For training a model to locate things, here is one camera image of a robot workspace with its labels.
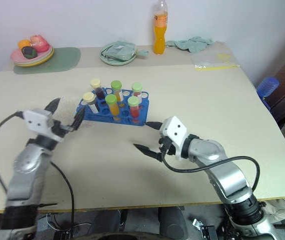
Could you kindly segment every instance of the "light blue towel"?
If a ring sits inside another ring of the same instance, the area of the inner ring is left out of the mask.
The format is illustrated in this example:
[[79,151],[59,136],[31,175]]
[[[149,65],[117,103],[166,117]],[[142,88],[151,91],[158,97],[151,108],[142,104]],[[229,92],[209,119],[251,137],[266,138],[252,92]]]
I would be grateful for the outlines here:
[[211,39],[203,39],[200,36],[194,36],[188,40],[181,41],[166,41],[166,47],[174,47],[181,50],[188,50],[189,52],[197,53],[214,43]]

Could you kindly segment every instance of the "white wall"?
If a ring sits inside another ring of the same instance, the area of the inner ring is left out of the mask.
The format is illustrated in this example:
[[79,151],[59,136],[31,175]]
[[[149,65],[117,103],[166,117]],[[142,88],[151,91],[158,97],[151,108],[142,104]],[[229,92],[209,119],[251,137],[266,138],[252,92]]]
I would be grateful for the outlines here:
[[[0,0],[0,70],[21,39],[42,34],[55,47],[99,47],[119,38],[153,41],[157,0]],[[167,0],[167,40],[224,41],[249,79],[261,81],[285,46],[285,0]]]

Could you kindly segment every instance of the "blue container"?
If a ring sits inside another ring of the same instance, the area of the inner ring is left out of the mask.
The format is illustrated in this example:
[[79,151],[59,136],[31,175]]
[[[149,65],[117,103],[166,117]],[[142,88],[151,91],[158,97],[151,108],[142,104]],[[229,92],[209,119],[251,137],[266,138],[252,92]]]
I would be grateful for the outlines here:
[[279,86],[279,81],[273,76],[266,77],[257,87],[257,94],[261,98],[267,98]]
[[[111,94],[113,90],[111,88],[103,87],[103,91],[105,95],[107,95],[107,93]],[[99,100],[98,98],[96,99],[99,106],[99,113],[93,113],[87,103],[83,101],[83,99],[81,99],[81,101],[79,102],[76,111],[78,112],[80,109],[85,108],[85,115],[83,119],[88,121],[143,126],[147,119],[149,94],[145,91],[141,93],[142,102],[139,104],[139,117],[132,117],[130,114],[128,98],[131,97],[132,94],[132,90],[122,90],[123,101],[117,103],[120,112],[118,116],[113,116],[105,100]]]

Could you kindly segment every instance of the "robotic arm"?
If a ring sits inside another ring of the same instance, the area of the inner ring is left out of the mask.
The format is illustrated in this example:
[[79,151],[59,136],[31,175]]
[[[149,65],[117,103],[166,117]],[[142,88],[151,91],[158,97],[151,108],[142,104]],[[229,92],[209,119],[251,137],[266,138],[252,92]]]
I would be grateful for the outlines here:
[[[200,139],[193,134],[188,135],[186,127],[176,116],[166,119],[164,123],[147,122],[146,125],[159,130],[160,152],[153,152],[148,147],[139,144],[135,144],[136,148],[178,173],[195,173],[205,170],[224,205],[231,224],[243,237],[256,237],[257,239],[260,238],[259,236],[268,236],[269,239],[280,240],[274,226],[268,221],[260,203],[253,195],[253,190],[243,172],[232,162],[237,159],[253,161],[257,167],[257,177],[259,177],[259,165],[254,159],[247,156],[227,158],[224,148],[218,142]],[[198,164],[200,168],[176,169],[166,162],[166,154],[175,155],[178,161],[189,159]]]
[[7,190],[6,207],[0,224],[0,240],[31,240],[36,234],[36,216],[41,204],[45,173],[51,164],[52,151],[65,135],[79,128],[85,109],[79,111],[71,125],[53,119],[60,99],[43,109],[18,112],[27,127],[37,134],[14,161],[14,175]]

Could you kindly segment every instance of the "table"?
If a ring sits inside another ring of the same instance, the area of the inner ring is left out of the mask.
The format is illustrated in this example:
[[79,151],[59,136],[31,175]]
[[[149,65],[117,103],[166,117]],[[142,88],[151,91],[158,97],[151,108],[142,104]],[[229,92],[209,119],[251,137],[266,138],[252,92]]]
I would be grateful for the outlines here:
[[[99,48],[81,48],[81,52],[78,66],[64,72],[17,75],[9,63],[0,72],[0,121],[17,110],[43,108],[61,97],[54,117],[69,124],[83,93],[91,89],[90,79],[98,77],[106,87],[120,80],[123,89],[141,82],[149,92],[148,121],[176,115],[190,133],[221,143],[227,156],[255,158],[261,167],[255,196],[285,198],[285,139],[240,67],[195,70],[190,54],[174,48],[122,67],[102,63]],[[6,184],[15,157],[34,136],[19,118],[0,129],[0,173]],[[142,144],[156,151],[158,139],[158,132],[147,126],[88,121],[65,137],[52,160],[68,177],[78,211],[219,203],[204,172],[171,172],[133,146]],[[168,161],[176,168],[195,167],[188,161]],[[247,160],[235,163],[253,184],[254,165]],[[5,199],[0,187],[0,212]],[[46,174],[42,203],[58,203],[42,208],[43,212],[71,208],[68,187],[53,167]]]

